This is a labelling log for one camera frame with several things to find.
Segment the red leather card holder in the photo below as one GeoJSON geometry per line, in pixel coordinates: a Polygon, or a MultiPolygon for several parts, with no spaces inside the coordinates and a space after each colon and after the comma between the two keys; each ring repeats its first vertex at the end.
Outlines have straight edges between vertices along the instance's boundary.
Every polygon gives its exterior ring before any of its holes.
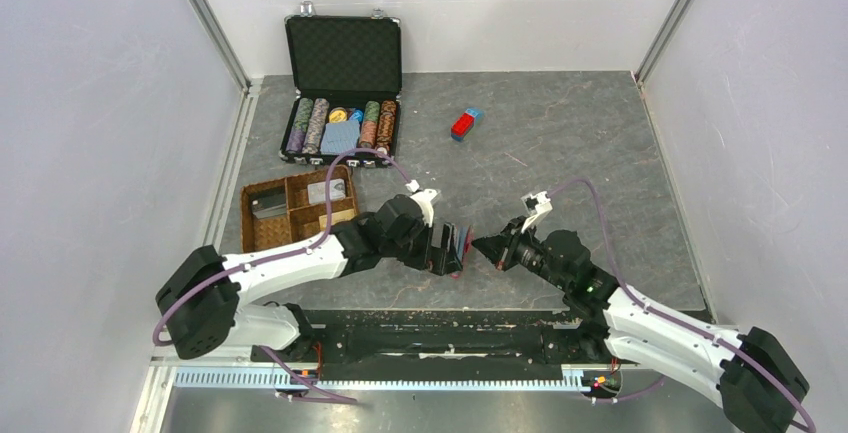
{"type": "Polygon", "coordinates": [[[453,239],[453,245],[456,249],[457,258],[459,260],[459,269],[450,274],[453,279],[461,277],[466,264],[468,263],[469,251],[473,242],[473,228],[471,226],[460,226],[453,239]]]}

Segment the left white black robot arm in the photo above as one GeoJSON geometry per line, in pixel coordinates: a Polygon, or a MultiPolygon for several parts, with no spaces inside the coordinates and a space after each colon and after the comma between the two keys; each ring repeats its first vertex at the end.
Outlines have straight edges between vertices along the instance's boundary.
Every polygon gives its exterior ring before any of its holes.
{"type": "Polygon", "coordinates": [[[375,212],[341,221],[297,243],[254,253],[220,255],[193,250],[155,296],[162,315],[158,346],[182,360],[225,346],[265,346],[290,360],[306,358],[314,334],[294,305],[266,307],[260,299],[305,283],[374,269],[384,259],[437,276],[462,271],[470,247],[467,228],[446,223],[433,242],[436,191],[399,194],[375,212]]]}

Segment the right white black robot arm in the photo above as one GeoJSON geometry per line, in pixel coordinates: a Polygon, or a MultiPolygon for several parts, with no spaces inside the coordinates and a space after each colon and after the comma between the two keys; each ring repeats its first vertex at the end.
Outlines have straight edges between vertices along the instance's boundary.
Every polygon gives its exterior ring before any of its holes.
{"type": "Polygon", "coordinates": [[[740,333],[656,303],[597,266],[577,233],[555,230],[540,240],[523,223],[517,217],[471,244],[497,269],[522,266],[561,290],[592,323],[577,335],[585,358],[611,354],[650,368],[711,400],[742,432],[812,431],[811,421],[795,420],[809,382],[772,333],[740,333]]]}

